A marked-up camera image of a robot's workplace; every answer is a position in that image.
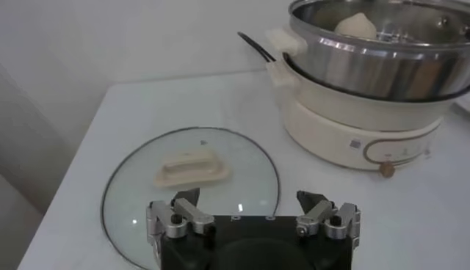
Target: white table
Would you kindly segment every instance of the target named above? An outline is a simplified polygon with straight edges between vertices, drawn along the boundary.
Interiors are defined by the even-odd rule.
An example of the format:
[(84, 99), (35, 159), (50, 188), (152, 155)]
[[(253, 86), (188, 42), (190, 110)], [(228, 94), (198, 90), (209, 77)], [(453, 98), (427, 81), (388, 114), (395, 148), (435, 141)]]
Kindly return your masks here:
[[(299, 189), (359, 205), (355, 269), (470, 267), (470, 116), (453, 109), (430, 158), (383, 180), (304, 151), (283, 130), (270, 90), (264, 71), (112, 87), (19, 269), (132, 269), (101, 231), (104, 186), (143, 142), (194, 125), (241, 132), (272, 156), (281, 177), (280, 215), (300, 214)], [(180, 120), (171, 122), (170, 114)]]

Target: steamed bun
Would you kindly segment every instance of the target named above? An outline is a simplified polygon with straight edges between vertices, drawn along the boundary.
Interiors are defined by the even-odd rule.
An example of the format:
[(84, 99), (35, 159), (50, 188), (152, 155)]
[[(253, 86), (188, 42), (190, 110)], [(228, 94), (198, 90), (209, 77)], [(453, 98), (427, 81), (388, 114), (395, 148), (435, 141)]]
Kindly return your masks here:
[(362, 12), (340, 21), (335, 28), (335, 33), (346, 34), (353, 37), (362, 37), (370, 40), (377, 39), (377, 29)]

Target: robotic arm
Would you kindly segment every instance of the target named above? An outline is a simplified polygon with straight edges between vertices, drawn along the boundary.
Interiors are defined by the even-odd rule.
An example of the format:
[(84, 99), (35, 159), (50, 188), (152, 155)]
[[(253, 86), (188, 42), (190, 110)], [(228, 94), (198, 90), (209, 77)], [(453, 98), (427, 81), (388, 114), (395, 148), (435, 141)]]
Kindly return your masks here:
[(211, 216), (199, 189), (147, 207), (148, 242), (161, 270), (349, 270), (361, 212), (321, 194), (297, 193), (302, 216)]

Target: glass lid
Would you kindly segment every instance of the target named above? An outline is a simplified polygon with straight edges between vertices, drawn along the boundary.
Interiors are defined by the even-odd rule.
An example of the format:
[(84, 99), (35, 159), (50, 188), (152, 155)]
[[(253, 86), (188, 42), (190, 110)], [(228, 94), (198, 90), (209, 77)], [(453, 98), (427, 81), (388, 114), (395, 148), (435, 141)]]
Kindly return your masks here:
[(253, 140), (227, 129), (184, 128), (146, 142), (113, 172), (101, 202), (106, 236), (130, 263), (158, 269), (145, 207), (196, 187), (198, 208), (212, 215), (271, 216), (278, 206), (278, 173)]

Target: white wall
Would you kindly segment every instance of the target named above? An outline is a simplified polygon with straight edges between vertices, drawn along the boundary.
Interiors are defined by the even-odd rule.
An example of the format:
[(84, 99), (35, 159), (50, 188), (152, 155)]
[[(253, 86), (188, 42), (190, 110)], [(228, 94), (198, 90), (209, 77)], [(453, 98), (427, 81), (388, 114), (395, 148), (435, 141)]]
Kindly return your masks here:
[(0, 270), (20, 264), (43, 216), (0, 175)]
[(72, 157), (73, 149), (0, 66), (0, 174), (44, 213)]
[(110, 85), (262, 68), (236, 32), (263, 43), (289, 2), (0, 1), (1, 171), (44, 211)]
[(114, 82), (261, 68), (287, 0), (3, 0), (0, 63), (71, 147)]

